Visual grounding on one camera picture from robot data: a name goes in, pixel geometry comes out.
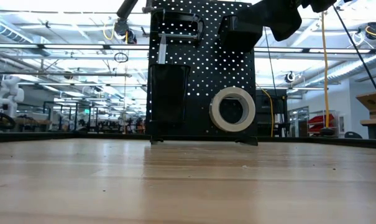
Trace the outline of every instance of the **masking tape roll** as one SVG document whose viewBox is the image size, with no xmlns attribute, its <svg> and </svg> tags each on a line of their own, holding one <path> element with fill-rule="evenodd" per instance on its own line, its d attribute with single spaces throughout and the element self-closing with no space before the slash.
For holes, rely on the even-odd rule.
<svg viewBox="0 0 376 224">
<path fill-rule="evenodd" d="M 234 124 L 225 121 L 219 111 L 219 105 L 225 98 L 236 98 L 243 107 L 242 118 Z M 228 87 L 217 93 L 210 103 L 210 118 L 219 129 L 228 132 L 243 131 L 250 126 L 255 117 L 255 103 L 252 97 L 245 90 L 238 87 Z"/>
</svg>

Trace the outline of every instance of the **black pegboard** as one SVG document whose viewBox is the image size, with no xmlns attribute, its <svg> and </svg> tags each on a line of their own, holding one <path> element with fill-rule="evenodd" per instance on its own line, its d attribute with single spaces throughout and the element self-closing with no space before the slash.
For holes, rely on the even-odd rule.
<svg viewBox="0 0 376 224">
<path fill-rule="evenodd" d="M 189 65 L 185 122 L 181 126 L 159 127 L 150 122 L 152 111 L 150 101 L 150 80 L 148 77 L 147 97 L 147 134 L 153 136 L 256 136 L 257 125 L 254 121 L 245 131 L 227 133 L 221 131 L 209 117 L 209 104 L 220 90 L 236 86 L 245 89 L 255 99 L 254 52 L 233 52 L 223 49 L 219 43 L 218 29 L 222 17 L 236 14 L 239 9 L 251 4 L 222 1 L 153 0 L 152 6 L 166 11 L 190 12 L 204 20 L 204 36 L 195 46 L 190 41 L 167 40 L 166 63 Z M 166 34 L 190 34 L 195 31 L 195 23 L 182 22 L 157 24 L 151 20 L 151 27 L 157 26 L 159 32 Z M 160 38 L 150 33 L 149 65 L 157 63 Z M 221 114 L 227 121 L 238 121 L 242 106 L 236 100 L 224 100 Z"/>
</svg>

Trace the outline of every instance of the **wall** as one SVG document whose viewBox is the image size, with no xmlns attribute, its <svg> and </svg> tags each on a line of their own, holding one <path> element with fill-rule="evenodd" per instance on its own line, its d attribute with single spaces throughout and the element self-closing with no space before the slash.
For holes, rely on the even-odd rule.
<svg viewBox="0 0 376 224">
<path fill-rule="evenodd" d="M 357 77 L 343 80 L 341 85 L 329 86 L 329 109 L 336 110 L 339 116 L 344 117 L 345 132 L 353 131 L 368 139 L 367 128 L 360 124 L 360 120 L 369 119 L 369 111 L 356 99 L 356 96 L 373 93 L 375 89 L 370 81 L 358 83 L 355 79 Z M 324 92 L 308 91 L 303 95 L 302 100 L 288 100 L 287 105 L 289 110 L 305 106 L 309 106 L 310 112 L 324 110 Z"/>
<path fill-rule="evenodd" d="M 351 101 L 349 100 L 349 80 L 344 80 L 341 85 L 329 86 L 329 109 L 338 112 L 344 117 L 345 130 L 351 130 Z M 289 110 L 309 106 L 310 113 L 325 110 L 324 91 L 308 91 L 302 100 L 288 100 Z"/>
</svg>

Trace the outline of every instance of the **black chair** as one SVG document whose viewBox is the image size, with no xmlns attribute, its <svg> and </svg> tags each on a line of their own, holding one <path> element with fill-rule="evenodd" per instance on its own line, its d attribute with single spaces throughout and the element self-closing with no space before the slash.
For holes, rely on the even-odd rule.
<svg viewBox="0 0 376 224">
<path fill-rule="evenodd" d="M 357 134 L 353 131 L 348 131 L 347 133 L 345 133 L 345 138 L 363 139 L 362 136 L 360 136 L 360 134 Z"/>
</svg>

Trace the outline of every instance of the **wooden tabletop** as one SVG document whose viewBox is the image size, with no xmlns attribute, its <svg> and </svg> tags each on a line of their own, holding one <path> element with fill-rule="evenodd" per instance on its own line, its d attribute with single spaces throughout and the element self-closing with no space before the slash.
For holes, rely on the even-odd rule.
<svg viewBox="0 0 376 224">
<path fill-rule="evenodd" d="M 0 223 L 376 224 L 376 149 L 0 143 Z"/>
</svg>

